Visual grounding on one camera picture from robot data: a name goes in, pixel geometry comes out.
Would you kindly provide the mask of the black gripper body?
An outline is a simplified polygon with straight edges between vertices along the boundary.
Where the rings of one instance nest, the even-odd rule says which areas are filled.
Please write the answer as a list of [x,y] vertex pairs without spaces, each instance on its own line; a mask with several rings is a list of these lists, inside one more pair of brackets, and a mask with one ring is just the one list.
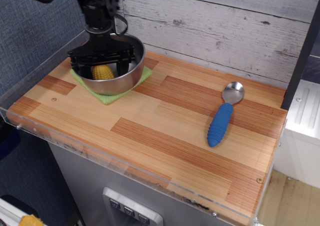
[[70,50],[67,55],[74,69],[83,70],[123,61],[130,63],[136,58],[134,48],[134,44],[126,35],[90,34],[86,43]]

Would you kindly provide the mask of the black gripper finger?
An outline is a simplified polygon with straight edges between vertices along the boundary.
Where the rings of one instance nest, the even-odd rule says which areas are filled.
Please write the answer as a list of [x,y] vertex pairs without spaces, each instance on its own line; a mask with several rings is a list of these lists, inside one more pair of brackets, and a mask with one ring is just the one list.
[[119,60],[116,63],[116,69],[118,74],[126,74],[129,71],[130,60]]
[[92,80],[92,68],[83,64],[78,64],[74,67],[74,71],[82,78]]

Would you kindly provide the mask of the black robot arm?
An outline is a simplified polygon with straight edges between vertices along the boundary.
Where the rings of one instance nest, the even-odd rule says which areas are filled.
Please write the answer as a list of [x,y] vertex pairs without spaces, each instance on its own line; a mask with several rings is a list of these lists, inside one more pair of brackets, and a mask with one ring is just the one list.
[[77,0],[85,19],[89,40],[68,52],[72,68],[80,76],[92,79],[92,67],[115,63],[119,76],[129,71],[135,59],[134,46],[117,40],[128,30],[127,20],[117,14],[119,0]]

